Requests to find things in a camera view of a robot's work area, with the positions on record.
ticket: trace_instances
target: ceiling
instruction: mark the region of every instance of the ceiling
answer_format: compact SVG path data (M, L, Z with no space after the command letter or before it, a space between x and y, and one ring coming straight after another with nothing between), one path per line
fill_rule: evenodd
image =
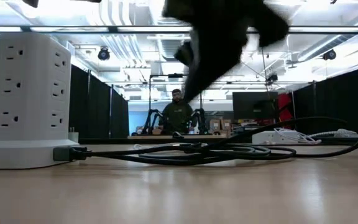
M184 25L161 18L164 0L103 0L100 4L68 0L40 0L38 9L21 1L0 1L0 26L149 26ZM272 9L292 26L358 26L358 0L269 0ZM150 74L184 73L186 68L173 54L188 35L138 34L54 34L59 42L75 46L75 57L105 82L115 84L129 99L148 100L149 87L144 82ZM97 58L100 47L109 48L111 57ZM265 91L265 76L278 75L278 85L271 90L291 88L291 82L307 83L339 75L358 65L358 35L292 34L281 43L258 49L258 36L249 35L242 63L229 71L220 82L204 92L205 99L230 99L234 91ZM335 60L322 60L331 49ZM181 78L157 77L152 85L152 99L168 100L170 91L181 88Z

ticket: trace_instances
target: black power cable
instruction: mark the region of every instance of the black power cable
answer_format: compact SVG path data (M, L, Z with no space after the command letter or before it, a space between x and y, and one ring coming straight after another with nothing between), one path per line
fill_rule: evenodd
M332 122L340 125L346 125L347 122L326 117L311 117L311 118L299 118L290 121L282 121L276 124L271 124L259 129L248 131L246 133L231 137L229 139L222 140L215 144L202 146L198 144L181 144L179 146L156 146L148 149L138 149L129 151L107 151L107 152L92 152L88 151L85 147L57 147L53 150L53 159L55 161L73 161L73 160L85 160L87 157L105 157L111 159L120 159L132 162L143 162L148 164L158 165L171 165L171 166L191 166L200 164L209 164L212 162L230 161L233 159L244 160L280 160L289 159L293 157L302 158L322 158L339 156L348 152L351 152L358 148L358 141L346 149L328 152L323 154L297 154L296 150L287 147L278 146L256 146L251 144L235 144L244 137L252 136L264 131L270 131L273 128L279 128L282 126L297 124L301 122ZM187 155L181 156L166 156L155 155L154 152L163 151L182 151Z

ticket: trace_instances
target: dark green hoodie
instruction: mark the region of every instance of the dark green hoodie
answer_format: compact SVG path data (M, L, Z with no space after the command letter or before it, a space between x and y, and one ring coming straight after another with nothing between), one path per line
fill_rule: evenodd
M187 133L187 122L191 120L192 112L193 109L191 109L191 106L185 101L172 101L172 103L168 104L162 111L165 119L167 119L167 127L164 127L164 130L169 133L174 131ZM163 125L162 119L160 119L158 124ZM191 125L195 127L197 120L193 119Z

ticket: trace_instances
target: black curtain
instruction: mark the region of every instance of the black curtain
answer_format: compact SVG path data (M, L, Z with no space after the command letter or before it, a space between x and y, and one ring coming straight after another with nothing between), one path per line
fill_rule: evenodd
M129 135L128 102L114 89L111 90L110 138Z
M88 138L107 139L110 132L110 86L94 76L89 79Z
M72 65L70 81L70 112L68 126L88 138L88 72Z
M358 129L358 70L307 86L294 92L295 115L328 116L349 123L347 129ZM306 134L335 131L337 124L298 124L297 130Z

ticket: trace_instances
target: black monitor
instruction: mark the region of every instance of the black monitor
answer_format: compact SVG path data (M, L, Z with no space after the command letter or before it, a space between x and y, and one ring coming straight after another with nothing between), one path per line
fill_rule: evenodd
M277 92L234 92L234 119L274 119Z

